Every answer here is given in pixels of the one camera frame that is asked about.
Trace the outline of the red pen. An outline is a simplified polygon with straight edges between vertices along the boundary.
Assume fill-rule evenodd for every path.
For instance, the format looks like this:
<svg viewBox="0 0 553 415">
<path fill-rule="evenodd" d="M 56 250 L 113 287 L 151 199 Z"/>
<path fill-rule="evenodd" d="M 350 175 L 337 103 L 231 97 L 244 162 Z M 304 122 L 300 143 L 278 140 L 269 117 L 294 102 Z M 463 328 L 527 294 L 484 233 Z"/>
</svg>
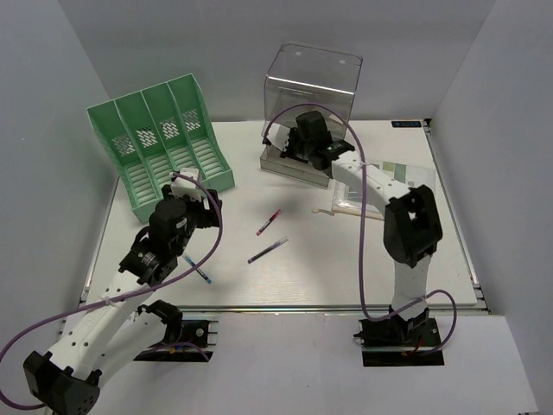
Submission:
<svg viewBox="0 0 553 415">
<path fill-rule="evenodd" d="M 282 209 L 278 209 L 271 217 L 257 230 L 256 236 L 260 236 L 267 227 L 282 213 Z"/>
</svg>

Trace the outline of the blue pen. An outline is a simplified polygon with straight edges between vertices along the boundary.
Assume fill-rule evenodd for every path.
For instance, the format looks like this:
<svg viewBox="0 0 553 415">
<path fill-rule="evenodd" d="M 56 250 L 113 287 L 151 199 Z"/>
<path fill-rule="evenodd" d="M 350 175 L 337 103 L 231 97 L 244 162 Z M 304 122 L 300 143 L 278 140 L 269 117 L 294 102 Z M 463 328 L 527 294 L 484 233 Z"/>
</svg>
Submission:
<svg viewBox="0 0 553 415">
<path fill-rule="evenodd" d="M 190 265 L 190 267 L 194 268 L 194 270 L 200 275 L 200 277 L 207 283 L 211 284 L 212 279 L 207 276 L 207 274 L 186 254 L 184 253 L 182 255 L 184 260 Z"/>
</svg>

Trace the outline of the clear plastic drawer cabinet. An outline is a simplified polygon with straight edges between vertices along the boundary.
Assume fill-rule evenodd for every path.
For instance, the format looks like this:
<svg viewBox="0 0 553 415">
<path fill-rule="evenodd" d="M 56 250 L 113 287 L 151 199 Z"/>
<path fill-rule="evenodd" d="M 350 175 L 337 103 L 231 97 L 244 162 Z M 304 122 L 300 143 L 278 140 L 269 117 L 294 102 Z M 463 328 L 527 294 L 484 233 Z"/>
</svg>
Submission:
<svg viewBox="0 0 553 415">
<path fill-rule="evenodd" d="M 329 184 L 327 174 L 311 163 L 281 158 L 281 152 L 263 139 L 273 125 L 343 139 L 362 65 L 361 56 L 336 49 L 293 41 L 280 47 L 264 81 L 261 169 L 318 187 Z"/>
</svg>

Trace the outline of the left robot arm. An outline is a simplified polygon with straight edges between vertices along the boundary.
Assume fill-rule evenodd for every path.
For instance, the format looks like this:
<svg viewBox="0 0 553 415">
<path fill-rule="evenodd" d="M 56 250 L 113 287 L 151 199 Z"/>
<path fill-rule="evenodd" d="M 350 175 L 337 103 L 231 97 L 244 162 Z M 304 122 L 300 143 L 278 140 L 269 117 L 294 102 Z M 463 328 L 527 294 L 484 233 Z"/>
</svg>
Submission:
<svg viewBox="0 0 553 415">
<path fill-rule="evenodd" d="M 55 414 L 87 414 L 101 387 L 146 348 L 181 342 L 181 311 L 148 299 L 165 285 L 195 230 L 221 227 L 221 210 L 213 189 L 206 196 L 174 190 L 164 195 L 103 296 L 46 352 L 25 359 L 31 394 Z"/>
</svg>

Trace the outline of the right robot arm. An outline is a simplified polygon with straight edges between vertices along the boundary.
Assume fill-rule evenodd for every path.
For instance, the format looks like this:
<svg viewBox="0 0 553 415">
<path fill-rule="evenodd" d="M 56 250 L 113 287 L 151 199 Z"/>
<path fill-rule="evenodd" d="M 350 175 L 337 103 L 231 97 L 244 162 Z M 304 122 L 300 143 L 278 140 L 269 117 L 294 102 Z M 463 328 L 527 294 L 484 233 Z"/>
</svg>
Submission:
<svg viewBox="0 0 553 415">
<path fill-rule="evenodd" d="M 443 237 L 432 189 L 408 186 L 370 164 L 359 138 L 352 142 L 333 138 L 319 111 L 298 115 L 295 126 L 284 134 L 266 132 L 264 141 L 283 157 L 309 163 L 359 192 L 364 207 L 373 206 L 382 214 L 383 243 L 395 273 L 388 315 L 391 337 L 411 344 L 429 319 L 429 265 Z"/>
</svg>

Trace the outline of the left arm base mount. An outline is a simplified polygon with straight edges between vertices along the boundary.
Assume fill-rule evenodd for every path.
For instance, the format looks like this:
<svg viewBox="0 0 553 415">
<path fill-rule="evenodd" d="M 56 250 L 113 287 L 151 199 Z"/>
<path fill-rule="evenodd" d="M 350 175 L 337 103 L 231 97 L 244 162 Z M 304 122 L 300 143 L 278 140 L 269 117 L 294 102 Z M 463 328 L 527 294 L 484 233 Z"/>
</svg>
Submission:
<svg viewBox="0 0 553 415">
<path fill-rule="evenodd" d="M 218 340 L 219 317 L 214 314 L 185 314 L 177 343 L 157 343 L 141 352 L 134 361 L 208 363 Z"/>
</svg>

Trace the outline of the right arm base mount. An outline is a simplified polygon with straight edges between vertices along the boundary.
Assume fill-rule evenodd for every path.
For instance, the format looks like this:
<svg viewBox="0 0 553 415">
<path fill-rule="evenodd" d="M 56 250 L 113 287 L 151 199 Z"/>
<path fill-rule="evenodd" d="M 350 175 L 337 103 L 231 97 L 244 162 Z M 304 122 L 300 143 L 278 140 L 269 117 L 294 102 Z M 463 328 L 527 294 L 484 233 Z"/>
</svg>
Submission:
<svg viewBox="0 0 553 415">
<path fill-rule="evenodd" d="M 440 367 L 443 352 L 437 350 L 442 339 L 435 318 L 404 335 L 393 320 L 359 321 L 353 339 L 361 346 L 364 367 Z"/>
</svg>

